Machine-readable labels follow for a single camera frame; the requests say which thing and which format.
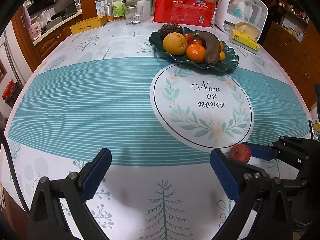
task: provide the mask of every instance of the green bowl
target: green bowl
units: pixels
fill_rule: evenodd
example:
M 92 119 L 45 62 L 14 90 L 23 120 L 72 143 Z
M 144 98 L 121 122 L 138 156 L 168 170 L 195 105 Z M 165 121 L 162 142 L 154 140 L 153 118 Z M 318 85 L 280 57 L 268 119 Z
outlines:
M 189 28 L 183 28 L 183 33 L 199 33 L 199 30 L 192 31 Z M 159 31 L 153 32 L 149 39 L 150 45 L 154 46 L 156 51 L 162 55 L 167 55 L 172 57 L 175 61 L 191 64 L 200 69 L 214 69 L 220 72 L 232 72 L 239 64 L 239 56 L 235 54 L 233 48 L 229 48 L 224 41 L 221 41 L 223 44 L 223 52 L 226 54 L 226 58 L 223 61 L 219 61 L 216 66 L 209 66 L 207 63 L 195 63 L 191 60 L 188 60 L 185 54 L 183 55 L 171 55 L 166 52 L 163 48 L 163 42 L 159 36 Z

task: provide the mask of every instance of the bottle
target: bottle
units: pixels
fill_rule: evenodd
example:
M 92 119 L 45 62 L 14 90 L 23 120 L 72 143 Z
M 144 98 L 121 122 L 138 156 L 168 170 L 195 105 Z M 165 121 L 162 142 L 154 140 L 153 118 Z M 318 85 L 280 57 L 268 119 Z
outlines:
M 143 6 L 142 20 L 145 22 L 150 18 L 150 1 L 140 0 L 137 2 L 137 6 Z
M 125 19 L 125 0 L 112 0 L 113 17 L 115 21 Z
M 244 18 L 243 20 L 245 20 L 246 22 L 250 21 L 251 15 L 252 15 L 253 9 L 252 9 L 252 3 L 250 3 L 249 1 L 245 2 L 245 8 L 244 8 Z
M 237 3 L 237 9 L 233 15 L 238 18 L 241 18 L 243 16 L 244 8 L 245 8 L 245 3 L 243 0 L 241 0 L 240 2 Z

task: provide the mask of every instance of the white circular label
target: white circular label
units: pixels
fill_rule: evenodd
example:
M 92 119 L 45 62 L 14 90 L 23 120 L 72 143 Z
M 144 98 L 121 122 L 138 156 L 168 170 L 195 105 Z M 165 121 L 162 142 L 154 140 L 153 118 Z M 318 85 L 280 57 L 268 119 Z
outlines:
M 169 65 L 153 78 L 150 102 L 163 127 L 197 150 L 229 148 L 246 141 L 253 129 L 249 97 L 227 74 Z

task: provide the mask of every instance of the white plastic bottle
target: white plastic bottle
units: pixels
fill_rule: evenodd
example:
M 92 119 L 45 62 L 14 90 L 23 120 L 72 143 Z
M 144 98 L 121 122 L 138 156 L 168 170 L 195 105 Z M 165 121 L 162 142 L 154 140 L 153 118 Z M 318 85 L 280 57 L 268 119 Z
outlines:
M 252 12 L 253 12 L 252 3 L 250 3 L 249 1 L 246 1 L 244 13 L 243 13 L 244 14 L 243 20 L 245 20 L 246 22 L 249 22 L 252 16 Z
M 143 17 L 142 20 L 145 22 L 150 18 L 150 1 L 140 0 L 137 3 L 137 6 L 143 6 Z
M 244 12 L 244 8 L 245 8 L 245 3 L 243 0 L 241 0 L 240 2 L 237 3 L 237 9 L 235 11 L 235 13 L 233 14 L 234 16 L 238 17 L 238 18 L 242 18 L 244 17 L 243 12 Z

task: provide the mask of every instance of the metal canister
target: metal canister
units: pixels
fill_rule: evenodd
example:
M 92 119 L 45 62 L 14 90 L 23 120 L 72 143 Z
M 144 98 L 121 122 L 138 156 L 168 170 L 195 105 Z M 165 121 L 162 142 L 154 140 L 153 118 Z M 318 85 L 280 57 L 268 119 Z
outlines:
M 113 21 L 112 3 L 107 3 L 104 6 L 104 11 L 106 12 L 108 22 Z

